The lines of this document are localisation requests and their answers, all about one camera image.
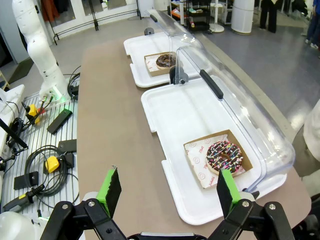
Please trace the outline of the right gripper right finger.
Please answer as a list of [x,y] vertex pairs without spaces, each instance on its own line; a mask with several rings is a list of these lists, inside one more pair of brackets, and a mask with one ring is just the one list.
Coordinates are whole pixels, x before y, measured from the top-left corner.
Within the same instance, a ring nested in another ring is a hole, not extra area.
[[258,240],[293,240],[294,234],[283,206],[276,201],[261,206],[242,198],[228,169],[218,174],[216,190],[223,221],[209,240],[237,240],[243,231],[253,232]]

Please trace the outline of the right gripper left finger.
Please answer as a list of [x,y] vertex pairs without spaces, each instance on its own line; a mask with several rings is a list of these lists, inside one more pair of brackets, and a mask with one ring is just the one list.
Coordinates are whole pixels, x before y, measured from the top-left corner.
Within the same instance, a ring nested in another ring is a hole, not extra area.
[[73,205],[58,202],[42,232],[42,240],[79,240],[86,230],[94,230],[100,240],[127,237],[113,220],[122,188],[118,169],[109,170],[97,197]]

